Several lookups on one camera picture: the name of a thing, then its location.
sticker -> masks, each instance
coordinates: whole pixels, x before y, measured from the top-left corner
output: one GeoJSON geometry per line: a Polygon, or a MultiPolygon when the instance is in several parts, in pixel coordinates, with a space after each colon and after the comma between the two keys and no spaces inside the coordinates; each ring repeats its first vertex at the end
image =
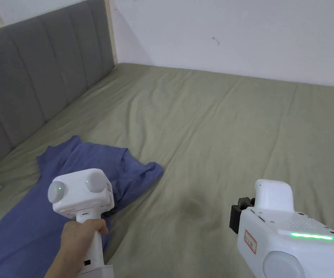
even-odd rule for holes
{"type": "Polygon", "coordinates": [[[251,250],[256,254],[256,251],[257,251],[257,242],[253,238],[253,236],[251,236],[250,233],[248,233],[247,230],[245,230],[245,233],[244,233],[244,241],[249,246],[249,248],[251,248],[251,250]]]}

headboard panel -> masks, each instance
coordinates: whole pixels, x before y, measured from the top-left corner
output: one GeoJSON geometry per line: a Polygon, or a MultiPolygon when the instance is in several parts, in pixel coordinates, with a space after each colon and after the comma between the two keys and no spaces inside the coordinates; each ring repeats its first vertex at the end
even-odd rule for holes
{"type": "Polygon", "coordinates": [[[104,0],[0,28],[0,160],[114,67],[104,0]]]}

human hand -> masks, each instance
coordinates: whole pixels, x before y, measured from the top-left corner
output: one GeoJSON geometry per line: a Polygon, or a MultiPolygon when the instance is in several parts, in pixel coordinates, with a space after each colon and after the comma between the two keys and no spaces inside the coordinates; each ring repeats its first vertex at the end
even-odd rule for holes
{"type": "Polygon", "coordinates": [[[88,219],[83,224],[66,222],[61,233],[60,250],[45,278],[73,278],[81,271],[84,258],[93,241],[95,231],[108,233],[103,219],[88,219]]]}

t-shirt sleeve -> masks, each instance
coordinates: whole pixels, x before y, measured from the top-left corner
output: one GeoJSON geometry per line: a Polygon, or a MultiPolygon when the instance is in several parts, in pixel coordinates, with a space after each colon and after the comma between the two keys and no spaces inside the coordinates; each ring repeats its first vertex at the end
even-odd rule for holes
{"type": "Polygon", "coordinates": [[[123,149],[118,161],[120,179],[112,185],[115,198],[114,214],[135,201],[163,175],[163,168],[156,162],[146,165],[134,158],[128,149],[123,149]]]}

green led light strip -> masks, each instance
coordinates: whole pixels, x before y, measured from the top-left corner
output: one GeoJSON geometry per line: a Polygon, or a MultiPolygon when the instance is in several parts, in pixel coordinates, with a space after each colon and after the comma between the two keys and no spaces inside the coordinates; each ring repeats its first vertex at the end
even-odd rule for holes
{"type": "Polygon", "coordinates": [[[317,240],[334,240],[334,237],[327,235],[310,235],[309,233],[290,233],[293,237],[316,238],[317,240]]]}

